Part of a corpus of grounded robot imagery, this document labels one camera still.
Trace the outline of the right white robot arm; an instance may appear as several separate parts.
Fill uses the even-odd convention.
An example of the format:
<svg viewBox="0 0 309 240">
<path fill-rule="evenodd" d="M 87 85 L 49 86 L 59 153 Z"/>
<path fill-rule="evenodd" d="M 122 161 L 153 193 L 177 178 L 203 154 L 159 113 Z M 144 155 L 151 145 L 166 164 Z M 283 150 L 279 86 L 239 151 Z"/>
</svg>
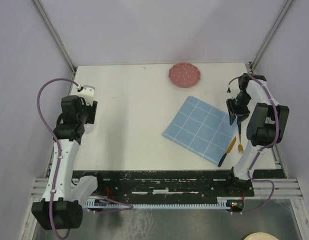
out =
<svg viewBox="0 0 309 240">
<path fill-rule="evenodd" d="M 238 78 L 239 93 L 226 100 L 229 124 L 240 125 L 249 119 L 246 128 L 247 146 L 238 163 L 231 168 L 224 182 L 224 191 L 238 194 L 253 179 L 253 172 L 263 150 L 282 141 L 290 109 L 275 100 L 263 75 L 244 73 Z"/>
</svg>

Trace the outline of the green handled gold fork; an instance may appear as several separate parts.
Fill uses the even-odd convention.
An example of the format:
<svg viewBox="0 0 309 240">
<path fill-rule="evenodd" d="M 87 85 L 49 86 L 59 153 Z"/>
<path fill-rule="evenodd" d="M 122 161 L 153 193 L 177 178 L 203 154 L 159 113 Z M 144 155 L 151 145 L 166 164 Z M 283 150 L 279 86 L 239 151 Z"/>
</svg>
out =
<svg viewBox="0 0 309 240">
<path fill-rule="evenodd" d="M 238 124 L 237 127 L 238 127 L 238 135 L 239 135 L 238 152 L 240 154 L 243 154 L 244 148 L 243 148 L 243 145 L 242 145 L 242 125 Z"/>
</svg>

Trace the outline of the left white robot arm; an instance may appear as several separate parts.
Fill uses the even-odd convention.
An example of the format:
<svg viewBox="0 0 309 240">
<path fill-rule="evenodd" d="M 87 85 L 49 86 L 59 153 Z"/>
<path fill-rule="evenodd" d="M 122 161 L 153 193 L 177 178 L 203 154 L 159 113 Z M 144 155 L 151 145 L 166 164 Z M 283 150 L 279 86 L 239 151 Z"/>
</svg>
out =
<svg viewBox="0 0 309 240">
<path fill-rule="evenodd" d="M 105 190 L 105 182 L 93 175 L 79 178 L 73 185 L 74 162 L 86 124 L 94 124 L 97 101 L 88 103 L 83 97 L 69 95 L 61 100 L 61 114 L 53 134 L 53 160 L 46 189 L 31 212 L 44 230 L 77 229 L 83 219 L 83 208 L 94 195 Z"/>
</svg>

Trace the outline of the clear plastic cup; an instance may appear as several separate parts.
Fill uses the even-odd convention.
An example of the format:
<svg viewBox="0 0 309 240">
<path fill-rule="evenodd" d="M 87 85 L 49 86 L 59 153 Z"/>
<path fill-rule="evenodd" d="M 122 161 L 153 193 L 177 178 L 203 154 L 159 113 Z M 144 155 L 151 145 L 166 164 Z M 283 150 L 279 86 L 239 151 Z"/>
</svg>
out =
<svg viewBox="0 0 309 240">
<path fill-rule="evenodd" d="M 84 125 L 84 133 L 87 134 L 91 134 L 95 129 L 95 125 L 94 124 L 90 124 L 87 123 Z"/>
</svg>

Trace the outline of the green handled gold knife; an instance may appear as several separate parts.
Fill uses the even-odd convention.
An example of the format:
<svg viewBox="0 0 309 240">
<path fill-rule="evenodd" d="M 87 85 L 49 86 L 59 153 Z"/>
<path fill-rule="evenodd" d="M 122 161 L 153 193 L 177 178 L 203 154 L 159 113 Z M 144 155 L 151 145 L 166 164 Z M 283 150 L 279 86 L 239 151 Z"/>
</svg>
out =
<svg viewBox="0 0 309 240">
<path fill-rule="evenodd" d="M 222 166 L 222 164 L 223 164 L 223 162 L 224 162 L 226 156 L 231 152 L 231 150 L 233 149 L 233 147 L 234 147 L 236 141 L 237 141 L 237 137 L 235 136 L 235 137 L 233 138 L 233 140 L 231 141 L 231 143 L 229 144 L 228 148 L 226 149 L 225 153 L 224 153 L 223 156 L 221 157 L 221 159 L 220 159 L 220 161 L 219 161 L 219 163 L 218 163 L 218 165 L 217 165 L 218 167 L 221 167 L 221 166 Z"/>
</svg>

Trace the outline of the blue checked cloth placemat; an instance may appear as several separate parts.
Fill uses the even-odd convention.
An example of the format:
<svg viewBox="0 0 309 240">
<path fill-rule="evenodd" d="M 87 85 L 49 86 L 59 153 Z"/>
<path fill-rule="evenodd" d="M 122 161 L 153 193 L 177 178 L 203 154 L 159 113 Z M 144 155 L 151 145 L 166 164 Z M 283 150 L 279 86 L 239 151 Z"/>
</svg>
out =
<svg viewBox="0 0 309 240">
<path fill-rule="evenodd" d="M 162 135 L 219 167 L 236 129 L 228 113 L 188 96 Z"/>
</svg>

